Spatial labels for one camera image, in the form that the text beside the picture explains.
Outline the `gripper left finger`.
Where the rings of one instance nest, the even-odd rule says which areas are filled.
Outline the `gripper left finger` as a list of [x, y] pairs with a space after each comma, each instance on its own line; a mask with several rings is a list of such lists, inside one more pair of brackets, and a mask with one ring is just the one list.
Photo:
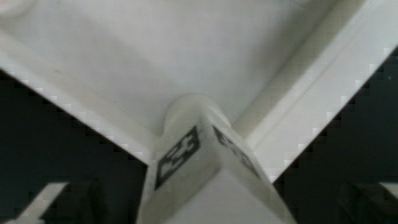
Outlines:
[[99, 182], [47, 183], [10, 224], [104, 224]]

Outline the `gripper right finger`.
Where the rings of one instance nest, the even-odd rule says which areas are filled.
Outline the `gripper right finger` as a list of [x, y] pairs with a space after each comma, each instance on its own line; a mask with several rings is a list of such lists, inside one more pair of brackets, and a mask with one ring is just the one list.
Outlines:
[[378, 183], [346, 183], [335, 224], [398, 224], [398, 198]]

